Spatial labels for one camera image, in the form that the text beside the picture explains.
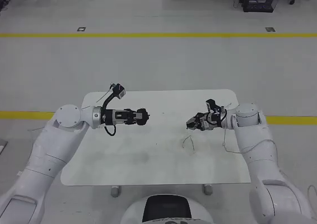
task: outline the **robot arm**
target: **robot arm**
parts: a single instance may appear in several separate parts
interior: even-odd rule
[[[89,127],[96,129],[102,124],[146,124],[149,115],[145,109],[106,109],[113,98],[121,99],[124,95],[125,89],[117,84],[113,85],[113,93],[102,107],[80,109],[65,105],[55,112],[36,139],[21,176],[8,192],[0,196],[0,224],[41,222],[50,185],[71,160]]]
[[[206,101],[208,112],[187,121],[191,130],[233,129],[251,178],[250,205],[258,223],[279,223],[278,218],[294,217],[290,223],[313,222],[305,196],[281,173],[277,149],[262,111],[254,104],[226,110],[213,100]]]

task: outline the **yellow floor line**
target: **yellow floor line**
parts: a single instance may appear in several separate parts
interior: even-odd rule
[[[49,120],[54,112],[0,111],[0,119]],[[317,125],[317,116],[267,116],[268,124]]]
[[[317,38],[317,33],[133,32],[2,33],[0,38]]]

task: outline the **table leg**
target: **table leg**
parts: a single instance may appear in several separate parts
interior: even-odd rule
[[[202,184],[202,190],[205,195],[213,194],[212,184]]]
[[[111,186],[111,196],[113,198],[117,198],[120,196],[121,193],[121,186]]]

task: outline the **end effector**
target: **end effector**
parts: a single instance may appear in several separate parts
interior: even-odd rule
[[[75,105],[65,105],[55,113],[56,121],[64,128],[75,128],[82,122],[86,122],[92,129],[96,129],[103,124],[106,126],[116,126],[117,124],[145,125],[149,119],[149,114],[145,108],[137,111],[106,108],[113,98],[121,99],[126,94],[125,88],[120,84],[112,84],[110,89],[112,89],[112,93],[102,106],[87,106],[79,109]]]
[[[223,106],[216,105],[212,99],[206,101],[206,113],[197,113],[186,122],[187,129],[213,130],[222,128],[222,121],[227,117],[227,110]]]

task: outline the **gray floor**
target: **gray floor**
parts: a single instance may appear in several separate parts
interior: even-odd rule
[[[0,17],[6,32],[317,32],[317,0],[280,1],[274,13],[243,13],[231,0],[12,0]],[[0,110],[55,111],[81,105],[110,82],[127,90],[229,88],[268,115],[317,116],[317,38],[0,38]],[[0,120],[8,145],[0,156],[0,194],[30,154],[27,129],[45,121]],[[317,187],[317,126],[272,126],[279,164],[303,191]],[[42,223],[118,223],[135,200],[178,193],[204,204],[216,223],[255,223],[249,185],[66,187],[57,177]]]
[[[31,147],[26,130],[43,124],[41,121],[0,120],[0,137],[9,140],[0,156],[0,194],[25,167]],[[273,125],[271,129],[278,146],[280,167],[305,194],[310,184],[317,187],[317,126]],[[202,194],[200,185],[125,186],[119,198],[112,198],[109,186],[67,187],[58,176],[46,198],[42,223],[118,223],[132,202],[156,193],[193,198],[208,209],[216,223],[255,223],[249,206],[249,187],[249,184],[214,185],[215,192],[208,197]]]

